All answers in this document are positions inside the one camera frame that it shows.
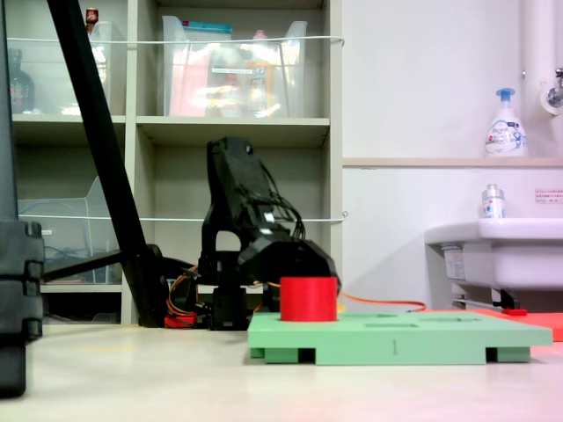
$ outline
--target orange cable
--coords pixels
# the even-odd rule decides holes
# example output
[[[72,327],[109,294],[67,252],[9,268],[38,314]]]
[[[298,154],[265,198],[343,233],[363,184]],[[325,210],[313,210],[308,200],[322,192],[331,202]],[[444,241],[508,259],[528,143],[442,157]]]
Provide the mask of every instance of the orange cable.
[[[361,297],[356,297],[352,295],[348,295],[344,292],[340,292],[341,296],[346,297],[347,299],[359,303],[367,303],[368,305],[382,305],[382,306],[391,306],[391,305],[408,305],[408,306],[419,306],[418,309],[414,309],[415,312],[421,312],[426,310],[426,303],[424,302],[416,302],[416,301],[372,301],[370,299],[362,299]]]

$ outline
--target green base plate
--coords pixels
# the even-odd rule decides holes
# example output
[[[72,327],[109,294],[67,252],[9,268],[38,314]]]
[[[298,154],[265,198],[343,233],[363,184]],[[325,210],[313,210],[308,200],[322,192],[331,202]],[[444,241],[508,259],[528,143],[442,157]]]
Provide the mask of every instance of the green base plate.
[[[552,344],[546,328],[467,312],[339,314],[335,323],[285,323],[257,313],[251,358],[317,365],[458,365],[529,362],[530,346]]]

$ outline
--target label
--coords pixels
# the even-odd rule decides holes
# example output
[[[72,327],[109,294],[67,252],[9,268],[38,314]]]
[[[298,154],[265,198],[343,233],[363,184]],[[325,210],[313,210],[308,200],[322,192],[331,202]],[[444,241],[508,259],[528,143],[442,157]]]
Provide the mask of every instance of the label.
[[[212,68],[213,73],[234,73],[237,75],[251,75],[251,69],[225,69],[225,68]]]
[[[514,151],[526,146],[526,133],[515,121],[497,120],[489,130],[485,151],[489,154]]]
[[[464,253],[459,248],[443,252],[446,259],[446,273],[452,280],[465,280]]]
[[[485,218],[504,218],[504,199],[491,197],[484,200],[483,216]]]
[[[537,204],[563,204],[563,189],[536,189]]]

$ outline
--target clear plastic bin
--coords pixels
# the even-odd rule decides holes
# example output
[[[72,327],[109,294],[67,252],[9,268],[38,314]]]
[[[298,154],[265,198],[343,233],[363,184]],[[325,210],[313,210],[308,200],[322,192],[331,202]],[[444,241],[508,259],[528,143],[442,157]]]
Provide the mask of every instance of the clear plastic bin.
[[[99,179],[96,178],[85,198],[19,200],[20,219],[38,222],[45,240],[45,270],[71,264],[80,258],[115,251],[118,248],[112,221]],[[52,215],[61,218],[40,218],[26,215]],[[101,220],[70,217],[102,217]],[[60,284],[119,284],[121,266],[115,264],[71,276]]]
[[[98,22],[91,47],[112,114],[125,113],[127,46],[112,22]],[[61,46],[55,42],[8,40],[13,113],[80,115]]]
[[[166,41],[186,41],[163,17]],[[303,37],[294,22],[286,38]],[[304,117],[304,40],[165,44],[165,116]]]

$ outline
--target sink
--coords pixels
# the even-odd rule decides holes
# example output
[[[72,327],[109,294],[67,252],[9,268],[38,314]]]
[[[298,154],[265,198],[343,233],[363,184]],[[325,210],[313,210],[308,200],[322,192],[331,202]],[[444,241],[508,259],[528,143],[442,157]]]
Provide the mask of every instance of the sink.
[[[563,290],[563,218],[481,219],[426,232],[448,278],[494,289]]]

